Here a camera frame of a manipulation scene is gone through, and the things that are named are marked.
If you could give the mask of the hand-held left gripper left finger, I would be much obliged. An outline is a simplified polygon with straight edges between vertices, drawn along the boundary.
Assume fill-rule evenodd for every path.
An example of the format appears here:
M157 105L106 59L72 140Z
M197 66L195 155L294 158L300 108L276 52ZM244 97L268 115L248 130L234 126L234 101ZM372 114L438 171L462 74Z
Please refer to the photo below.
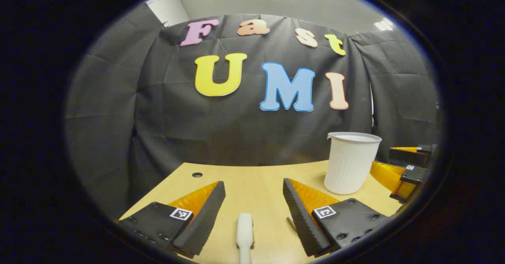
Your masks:
M193 258L207 243L225 197L224 182L216 181L169 204L151 202L118 225L154 250Z

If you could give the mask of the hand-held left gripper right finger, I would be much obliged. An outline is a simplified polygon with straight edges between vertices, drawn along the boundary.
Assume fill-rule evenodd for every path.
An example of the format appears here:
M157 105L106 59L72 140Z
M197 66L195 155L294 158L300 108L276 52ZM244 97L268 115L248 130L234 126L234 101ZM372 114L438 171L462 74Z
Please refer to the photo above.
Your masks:
M355 198L337 200L292 178L283 179L282 191L309 257L343 249L390 221Z

